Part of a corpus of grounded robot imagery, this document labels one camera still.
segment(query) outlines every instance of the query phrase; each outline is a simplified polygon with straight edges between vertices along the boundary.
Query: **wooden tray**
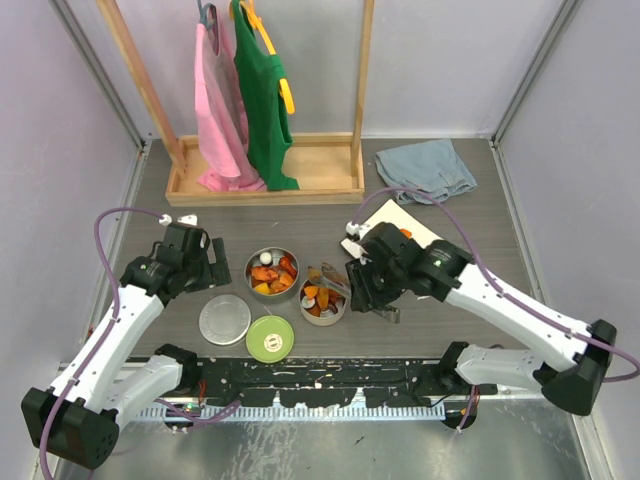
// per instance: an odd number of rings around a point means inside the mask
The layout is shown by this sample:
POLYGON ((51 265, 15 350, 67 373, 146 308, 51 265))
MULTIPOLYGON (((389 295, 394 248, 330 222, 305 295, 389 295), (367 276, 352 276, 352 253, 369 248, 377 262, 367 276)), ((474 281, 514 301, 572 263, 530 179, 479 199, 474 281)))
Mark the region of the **wooden tray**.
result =
POLYGON ((208 164, 200 154, 198 137, 180 137, 178 144, 187 162, 180 179, 174 165, 166 197, 174 207, 220 205, 318 205, 361 203, 364 196, 362 148, 351 161, 351 133, 294 134, 282 171, 298 180, 300 190, 277 192, 212 192, 198 183, 208 164))

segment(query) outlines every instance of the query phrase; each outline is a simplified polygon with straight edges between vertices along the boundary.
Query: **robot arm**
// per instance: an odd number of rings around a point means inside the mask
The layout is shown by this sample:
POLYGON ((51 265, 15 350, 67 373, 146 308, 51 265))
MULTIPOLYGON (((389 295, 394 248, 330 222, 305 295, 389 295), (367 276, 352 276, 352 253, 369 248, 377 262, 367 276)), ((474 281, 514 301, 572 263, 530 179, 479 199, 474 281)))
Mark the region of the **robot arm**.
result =
MULTIPOLYGON (((530 350, 484 349, 451 344, 440 362, 440 380, 456 393, 470 385, 496 383, 542 394, 558 407, 588 415, 611 361, 604 350, 549 326, 498 293, 470 254, 446 240, 423 249, 395 225, 381 223, 360 240, 366 252, 347 264, 351 308, 384 310, 406 290, 468 310, 509 333, 530 350)), ((589 325, 546 307, 491 274, 510 294, 533 310, 586 337, 613 345, 615 328, 598 320, 589 325)))
POLYGON ((111 454, 120 430, 149 403, 171 390, 190 390, 200 378, 195 353, 164 345, 149 362, 125 381, 116 375, 142 333, 170 300, 231 282, 224 244, 211 240, 195 226, 193 216, 169 223, 162 242, 148 256, 129 263, 118 290, 120 311, 116 322, 111 305, 91 338, 71 364, 46 391, 29 390, 22 411, 34 446, 40 443, 44 423, 54 402, 70 380, 75 380, 47 442, 47 451, 89 469, 99 467, 111 454), (209 263, 212 246, 215 263, 209 263), (107 328, 109 335, 79 378, 77 366, 89 355, 107 328))

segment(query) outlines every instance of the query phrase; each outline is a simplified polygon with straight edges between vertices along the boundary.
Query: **yellow clothes hanger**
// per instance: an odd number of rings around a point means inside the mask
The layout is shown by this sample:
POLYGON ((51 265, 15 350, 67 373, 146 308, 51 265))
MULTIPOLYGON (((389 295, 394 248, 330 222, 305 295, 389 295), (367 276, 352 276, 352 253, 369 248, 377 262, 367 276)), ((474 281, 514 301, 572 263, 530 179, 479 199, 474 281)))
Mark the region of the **yellow clothes hanger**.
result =
MULTIPOLYGON (((249 0, 248 5, 244 0, 241 0, 240 6, 244 8, 245 12, 247 12, 247 18, 249 19, 249 25, 251 25, 251 28, 260 32, 260 36, 262 36, 262 40, 267 47, 269 55, 275 55, 276 49, 274 48, 273 43, 271 43, 271 39, 269 38, 267 31, 264 29, 264 25, 262 25, 262 19, 258 17, 258 15, 256 15, 253 0, 249 0)), ((229 4, 229 15, 233 19, 233 9, 231 7, 231 4, 229 4)), ((289 115, 295 113, 296 107, 293 103, 293 95, 291 93, 291 88, 289 87, 289 82, 286 78, 280 79, 280 96, 284 100, 284 105, 287 109, 287 113, 289 115)))

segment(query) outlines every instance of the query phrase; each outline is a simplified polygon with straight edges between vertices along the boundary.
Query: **wooden table surface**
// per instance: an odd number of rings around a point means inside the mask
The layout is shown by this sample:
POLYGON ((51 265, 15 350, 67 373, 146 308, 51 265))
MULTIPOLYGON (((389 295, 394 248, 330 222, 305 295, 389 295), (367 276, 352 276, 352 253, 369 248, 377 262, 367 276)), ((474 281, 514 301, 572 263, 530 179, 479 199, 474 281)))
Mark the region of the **wooden table surface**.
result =
MULTIPOLYGON (((376 151, 420 140, 364 140, 367 193, 384 186, 372 160, 376 151)), ((504 281, 529 292, 529 282, 516 243, 495 162, 486 140, 454 140, 454 147, 472 172, 478 188, 450 198, 446 205, 460 220, 477 245, 487 266, 504 281)), ((519 346, 518 342, 486 321, 435 300, 418 301, 405 294, 396 306, 402 309, 402 322, 391 325, 374 314, 346 312, 330 327, 317 327, 300 314, 294 300, 280 305, 260 304, 248 291, 243 268, 248 257, 268 246, 292 251, 303 269, 322 261, 344 272, 350 257, 340 247, 345 224, 356 205, 318 205, 283 207, 171 208, 164 198, 170 161, 162 143, 154 142, 135 201, 138 207, 169 213, 176 218, 195 213, 199 225, 211 237, 224 238, 233 283, 203 292, 183 294, 172 301, 162 315, 143 334, 133 355, 150 356, 164 343, 196 352, 199 356, 247 356, 244 341, 228 347, 208 343, 200 334, 198 317, 211 298, 232 293, 243 298, 253 319, 272 313, 287 319, 295 332, 292 356, 422 356, 439 357, 452 341, 461 340, 490 346, 519 346)), ((388 197, 375 199, 365 217, 388 197)), ((434 206, 409 205, 406 210, 438 235, 462 246, 462 239, 444 215, 434 206)), ((162 240, 157 221, 134 214, 127 227, 116 273, 139 255, 146 255, 154 241, 162 240)))

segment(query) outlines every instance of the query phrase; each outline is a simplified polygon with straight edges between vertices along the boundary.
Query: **wooden post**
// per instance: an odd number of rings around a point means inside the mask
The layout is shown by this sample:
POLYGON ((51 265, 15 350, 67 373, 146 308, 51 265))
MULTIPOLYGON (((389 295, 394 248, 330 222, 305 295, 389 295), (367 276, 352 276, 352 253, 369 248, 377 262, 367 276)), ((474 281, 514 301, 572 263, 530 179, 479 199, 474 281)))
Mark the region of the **wooden post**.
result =
POLYGON ((122 13, 120 13, 116 0, 96 0, 96 3, 100 8, 100 12, 102 12, 102 16, 107 22, 107 26, 111 31, 111 35, 113 35, 113 39, 116 41, 116 44, 120 49, 122 58, 124 58, 124 61, 129 68, 129 73, 131 74, 131 77, 133 77, 136 87, 138 87, 138 92, 140 92, 140 95, 147 106, 147 110, 149 110, 153 123, 160 132, 162 142, 169 152, 171 161, 176 166, 178 175, 182 179, 186 178, 187 161, 178 145, 178 140, 173 133, 167 114, 162 108, 158 95, 153 88, 149 73, 144 66, 142 58, 140 58, 140 54, 136 49, 136 45, 133 42, 133 38, 131 37, 131 33, 127 28, 124 18, 122 18, 122 13))
POLYGON ((360 69, 358 70, 358 91, 356 99, 356 120, 351 138, 351 173, 358 172, 358 157, 362 136, 362 117, 364 115, 364 99, 367 91, 367 75, 369 73, 369 50, 371 49, 371 30, 373 27, 373 7, 375 0, 364 0, 362 17, 362 39, 360 41, 360 69))

